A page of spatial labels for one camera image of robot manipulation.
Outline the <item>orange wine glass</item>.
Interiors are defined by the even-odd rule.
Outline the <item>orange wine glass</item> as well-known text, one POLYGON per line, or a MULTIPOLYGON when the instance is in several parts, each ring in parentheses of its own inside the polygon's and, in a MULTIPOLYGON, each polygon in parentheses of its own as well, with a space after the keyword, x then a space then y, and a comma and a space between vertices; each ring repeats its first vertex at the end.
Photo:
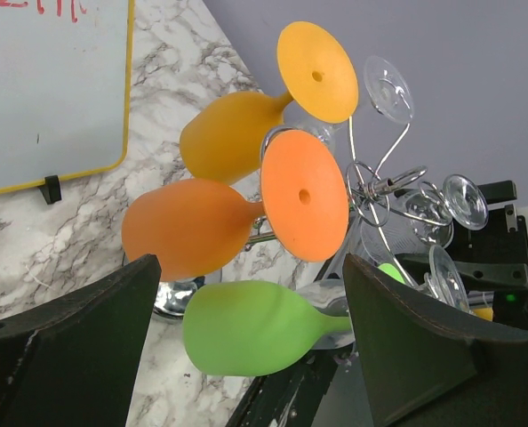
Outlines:
POLYGON ((348 196, 335 158, 317 137, 300 129, 272 137, 261 163, 260 195, 251 202, 229 185, 203 178, 144 193, 123 218, 125 254, 130 261, 155 255, 163 281, 202 276, 236 257, 260 217, 303 261, 325 261, 339 250, 348 196))

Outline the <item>clear wine glass front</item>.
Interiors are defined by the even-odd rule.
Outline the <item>clear wine glass front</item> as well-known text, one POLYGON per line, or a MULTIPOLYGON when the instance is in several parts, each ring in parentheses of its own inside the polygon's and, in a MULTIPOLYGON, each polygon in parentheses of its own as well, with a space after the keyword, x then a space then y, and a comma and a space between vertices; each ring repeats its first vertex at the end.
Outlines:
MULTIPOLYGON (((365 61, 363 83, 372 107, 385 118, 404 127, 389 148, 389 155, 410 130, 414 116, 410 89, 397 68, 388 60, 376 55, 369 56, 365 61)), ((334 154, 335 134, 340 129, 348 128, 348 120, 329 124, 307 116, 290 126, 315 135, 334 154)))

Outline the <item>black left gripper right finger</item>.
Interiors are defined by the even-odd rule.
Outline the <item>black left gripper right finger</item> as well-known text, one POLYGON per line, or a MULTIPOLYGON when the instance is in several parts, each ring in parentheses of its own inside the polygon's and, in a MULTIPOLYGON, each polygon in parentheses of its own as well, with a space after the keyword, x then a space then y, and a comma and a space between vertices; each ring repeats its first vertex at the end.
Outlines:
POLYGON ((347 254, 343 279, 377 426, 528 426, 528 331, 467 314, 347 254))

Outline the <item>green wine glass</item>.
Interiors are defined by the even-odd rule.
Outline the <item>green wine glass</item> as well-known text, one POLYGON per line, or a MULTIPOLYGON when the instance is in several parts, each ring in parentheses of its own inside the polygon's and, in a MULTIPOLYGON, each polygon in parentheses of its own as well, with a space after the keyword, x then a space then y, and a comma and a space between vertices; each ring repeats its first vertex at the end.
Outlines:
POLYGON ((193 365, 217 376, 261 376, 301 359, 325 337, 352 332, 345 284, 328 278, 294 291, 264 280, 202 287, 189 300, 183 341, 193 365))

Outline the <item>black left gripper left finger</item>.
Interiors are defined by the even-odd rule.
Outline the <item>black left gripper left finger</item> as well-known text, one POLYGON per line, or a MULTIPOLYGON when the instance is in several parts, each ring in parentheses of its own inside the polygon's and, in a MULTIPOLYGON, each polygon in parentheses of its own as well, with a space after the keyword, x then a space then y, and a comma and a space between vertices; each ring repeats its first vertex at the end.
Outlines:
POLYGON ((0 319, 0 426, 123 426, 161 268, 144 255, 0 319))

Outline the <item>yellow-orange wine glass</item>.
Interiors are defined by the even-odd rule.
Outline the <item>yellow-orange wine glass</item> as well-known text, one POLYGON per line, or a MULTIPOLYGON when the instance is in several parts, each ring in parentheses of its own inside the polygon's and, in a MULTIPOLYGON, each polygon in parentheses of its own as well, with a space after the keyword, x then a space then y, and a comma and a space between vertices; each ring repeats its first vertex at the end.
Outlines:
POLYGON ((360 98, 356 71, 340 42, 308 21, 280 33, 277 66, 285 91, 229 93, 201 110, 180 134, 180 156, 196 178, 233 184, 260 166, 266 133, 284 122, 296 102, 310 116, 338 124, 352 116, 360 98))

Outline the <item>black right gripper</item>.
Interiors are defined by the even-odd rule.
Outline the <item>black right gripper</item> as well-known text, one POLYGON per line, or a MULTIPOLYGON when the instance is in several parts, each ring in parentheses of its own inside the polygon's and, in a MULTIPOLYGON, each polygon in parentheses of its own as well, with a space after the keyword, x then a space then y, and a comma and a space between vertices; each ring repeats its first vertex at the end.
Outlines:
POLYGON ((482 184, 492 209, 486 227, 470 231, 456 224, 446 252, 456 263, 470 307, 490 306, 497 323, 528 329, 528 206, 515 207, 516 184, 482 184))

